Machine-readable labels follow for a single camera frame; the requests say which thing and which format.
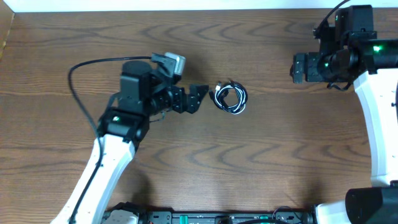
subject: wooden table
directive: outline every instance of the wooden table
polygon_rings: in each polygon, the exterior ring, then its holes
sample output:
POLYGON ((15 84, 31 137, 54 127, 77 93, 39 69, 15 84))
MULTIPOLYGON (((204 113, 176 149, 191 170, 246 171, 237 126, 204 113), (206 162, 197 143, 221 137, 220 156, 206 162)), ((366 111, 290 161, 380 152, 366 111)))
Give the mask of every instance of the wooden table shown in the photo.
MULTIPOLYGON (((45 223, 63 207, 94 135, 67 87, 74 64, 174 52, 181 85, 232 78, 248 90, 233 116, 209 97, 195 114, 154 123, 109 206, 133 201, 175 210, 273 210, 343 199, 369 187, 371 159, 358 97, 295 85, 297 52, 317 51, 312 10, 16 14, 0 63, 1 223, 45 223)), ((375 9, 379 37, 396 38, 398 9, 375 9)), ((92 115, 119 90, 121 63, 79 69, 92 115)))

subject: white backdrop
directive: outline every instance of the white backdrop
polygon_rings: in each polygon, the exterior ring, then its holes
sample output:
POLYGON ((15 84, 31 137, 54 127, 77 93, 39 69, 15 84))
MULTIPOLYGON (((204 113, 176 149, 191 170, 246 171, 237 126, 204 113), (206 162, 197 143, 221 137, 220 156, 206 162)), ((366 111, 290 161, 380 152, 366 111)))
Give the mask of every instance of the white backdrop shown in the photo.
MULTIPOLYGON (((341 0, 4 0, 4 2, 14 12, 70 12, 333 8, 341 0)), ((345 6, 352 4, 398 7, 398 0, 351 0, 345 6)))

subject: green light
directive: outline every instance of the green light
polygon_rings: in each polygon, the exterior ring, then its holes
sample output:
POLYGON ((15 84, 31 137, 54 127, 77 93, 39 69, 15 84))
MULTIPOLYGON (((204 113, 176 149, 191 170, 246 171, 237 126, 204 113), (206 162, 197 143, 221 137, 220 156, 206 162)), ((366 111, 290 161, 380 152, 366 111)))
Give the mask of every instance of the green light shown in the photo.
POLYGON ((114 117, 113 117, 113 119, 112 119, 112 121, 116 121, 116 122, 118 122, 118 121, 120 121, 120 117, 118 117, 118 116, 114 116, 114 117))
POLYGON ((383 48, 381 46, 373 46, 373 50, 375 52, 379 52, 380 50, 382 50, 383 48))

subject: robotic arm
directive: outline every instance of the robotic arm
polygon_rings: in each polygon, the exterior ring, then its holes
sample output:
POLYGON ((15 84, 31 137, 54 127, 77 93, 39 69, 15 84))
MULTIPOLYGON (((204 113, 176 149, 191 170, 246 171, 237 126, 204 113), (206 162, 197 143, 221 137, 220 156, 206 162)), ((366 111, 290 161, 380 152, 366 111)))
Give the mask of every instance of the robotic arm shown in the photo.
POLYGON ((371 6, 351 6, 336 12, 314 29, 319 52, 296 54, 294 83, 327 82, 347 90, 352 84, 361 102, 371 147, 371 188, 351 189, 345 200, 318 205, 323 223, 396 223, 398 219, 398 39, 379 40, 371 6), (344 88, 335 83, 346 82, 344 88))
MULTIPOLYGON (((152 54, 152 67, 143 61, 123 64, 120 92, 114 94, 99 119, 98 134, 103 147, 103 158, 91 184, 79 198, 89 182, 98 158, 100 146, 94 141, 93 152, 72 196, 52 223, 100 223, 110 196, 126 166, 132 161, 149 130, 149 117, 167 110, 194 113, 208 91, 207 85, 191 85, 190 93, 175 84, 181 79, 185 58, 172 53, 152 54), (112 106, 117 99, 118 106, 112 106)), ((136 223, 137 217, 119 212, 118 220, 136 223)), ((113 223, 110 218, 106 223, 113 223)))

